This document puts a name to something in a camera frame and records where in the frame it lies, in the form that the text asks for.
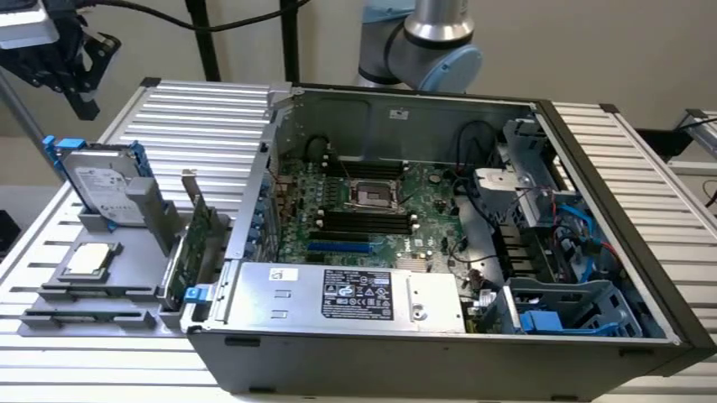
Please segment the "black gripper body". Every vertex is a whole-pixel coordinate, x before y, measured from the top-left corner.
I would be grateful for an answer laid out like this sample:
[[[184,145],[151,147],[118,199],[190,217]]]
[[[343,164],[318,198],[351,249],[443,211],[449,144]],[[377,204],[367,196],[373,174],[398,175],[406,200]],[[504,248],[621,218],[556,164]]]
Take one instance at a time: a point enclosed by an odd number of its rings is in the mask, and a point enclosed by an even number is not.
[[[22,65],[47,65],[67,71],[68,51],[83,25],[75,3],[3,3],[1,67],[18,72]]]

